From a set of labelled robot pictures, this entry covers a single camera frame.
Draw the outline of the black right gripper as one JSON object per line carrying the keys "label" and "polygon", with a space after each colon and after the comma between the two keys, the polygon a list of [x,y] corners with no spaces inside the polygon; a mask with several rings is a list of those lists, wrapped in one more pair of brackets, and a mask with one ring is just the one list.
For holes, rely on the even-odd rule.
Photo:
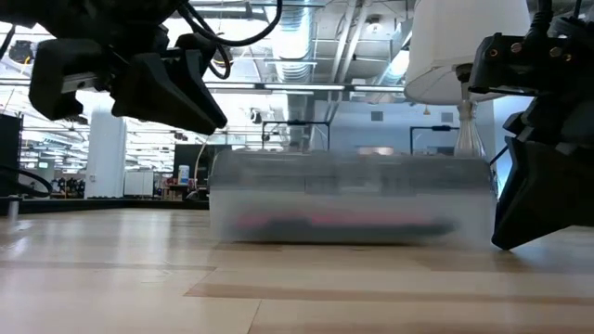
{"label": "black right gripper", "polygon": [[[594,22],[561,18],[525,36],[497,32],[478,46],[470,91],[529,96],[504,128],[544,143],[594,144]],[[572,152],[507,137],[512,166],[491,242],[511,250],[572,225],[594,227],[594,149]]]}

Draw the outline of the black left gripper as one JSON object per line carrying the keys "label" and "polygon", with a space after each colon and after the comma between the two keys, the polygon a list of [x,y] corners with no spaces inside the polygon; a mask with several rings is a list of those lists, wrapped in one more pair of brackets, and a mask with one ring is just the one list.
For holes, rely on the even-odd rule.
{"label": "black left gripper", "polygon": [[91,39],[54,39],[39,44],[32,69],[29,99],[51,121],[75,117],[84,106],[79,90],[107,91],[118,117],[172,125],[211,135],[227,118],[202,80],[216,51],[214,42],[198,33],[180,35],[171,55],[130,57],[137,39],[116,39],[105,45]]}

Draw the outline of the translucent plastic supply box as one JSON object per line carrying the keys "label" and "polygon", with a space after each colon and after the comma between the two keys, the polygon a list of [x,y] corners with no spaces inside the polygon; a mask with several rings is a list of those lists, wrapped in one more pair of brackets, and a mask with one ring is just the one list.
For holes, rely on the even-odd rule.
{"label": "translucent plastic supply box", "polygon": [[[497,194],[488,163],[443,155],[223,151],[209,178],[211,232],[228,242],[488,244]],[[239,228],[251,212],[418,216],[424,225]]]}

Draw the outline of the black computer monitor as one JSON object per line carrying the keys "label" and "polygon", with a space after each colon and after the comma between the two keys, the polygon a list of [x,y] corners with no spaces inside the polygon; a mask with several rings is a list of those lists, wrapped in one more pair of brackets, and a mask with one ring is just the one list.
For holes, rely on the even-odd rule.
{"label": "black computer monitor", "polygon": [[174,177],[179,174],[179,167],[189,167],[189,177],[194,177],[195,166],[198,165],[197,180],[199,185],[206,185],[213,159],[218,153],[218,145],[184,144],[174,147]]}

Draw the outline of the ceiling light bar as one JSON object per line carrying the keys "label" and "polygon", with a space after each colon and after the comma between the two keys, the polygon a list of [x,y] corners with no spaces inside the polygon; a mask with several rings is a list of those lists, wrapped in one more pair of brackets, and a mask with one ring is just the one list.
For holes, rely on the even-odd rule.
{"label": "ceiling light bar", "polygon": [[206,87],[214,90],[266,90],[266,91],[343,91],[362,93],[403,93],[402,86],[359,85],[339,83],[233,83],[207,82]]}

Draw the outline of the silver table lamp white shade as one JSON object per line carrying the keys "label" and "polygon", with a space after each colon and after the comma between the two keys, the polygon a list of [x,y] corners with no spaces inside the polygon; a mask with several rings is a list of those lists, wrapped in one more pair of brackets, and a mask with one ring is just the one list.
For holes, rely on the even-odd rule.
{"label": "silver table lamp white shade", "polygon": [[454,154],[485,158],[475,111],[497,93],[469,91],[477,48],[497,32],[523,35],[530,26],[526,0],[417,0],[404,95],[413,102],[458,108]]}

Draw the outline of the black cabinet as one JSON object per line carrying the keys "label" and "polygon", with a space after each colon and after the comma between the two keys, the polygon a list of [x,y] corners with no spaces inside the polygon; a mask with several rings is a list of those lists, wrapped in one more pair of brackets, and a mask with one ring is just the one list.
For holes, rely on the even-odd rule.
{"label": "black cabinet", "polygon": [[19,180],[21,126],[21,118],[0,114],[0,197],[12,195]]}

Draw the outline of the silver ceiling air duct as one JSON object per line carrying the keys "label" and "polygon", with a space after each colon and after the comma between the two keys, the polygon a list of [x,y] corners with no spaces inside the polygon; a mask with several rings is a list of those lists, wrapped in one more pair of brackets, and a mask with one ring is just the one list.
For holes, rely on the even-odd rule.
{"label": "silver ceiling air duct", "polygon": [[[310,7],[288,6],[287,0],[273,36],[273,55],[277,62],[277,76],[282,84],[309,84],[312,82],[314,65],[310,62],[311,34],[314,10]],[[287,94],[286,121],[312,121],[312,97],[301,92]],[[290,151],[309,149],[312,125],[288,126]]]}

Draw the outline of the black metal frame stand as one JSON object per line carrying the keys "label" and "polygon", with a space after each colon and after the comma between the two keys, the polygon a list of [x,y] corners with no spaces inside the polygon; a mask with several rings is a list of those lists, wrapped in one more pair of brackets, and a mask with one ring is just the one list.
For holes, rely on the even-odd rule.
{"label": "black metal frame stand", "polygon": [[453,156],[458,127],[449,125],[411,126],[408,130],[411,155]]}
{"label": "black metal frame stand", "polygon": [[265,142],[267,142],[269,140],[269,138],[267,139],[268,136],[270,136],[271,134],[274,133],[274,131],[269,131],[267,132],[265,130],[266,126],[268,124],[274,124],[275,128],[278,127],[279,125],[283,124],[283,125],[287,125],[288,127],[291,126],[308,126],[311,125],[314,128],[316,128],[317,125],[325,125],[327,127],[327,132],[325,134],[326,136],[326,151],[330,150],[330,139],[331,139],[331,134],[330,134],[330,122],[316,122],[316,121],[302,121],[302,120],[289,120],[289,121],[263,121],[262,122],[262,128],[261,128],[261,149],[265,148]]}

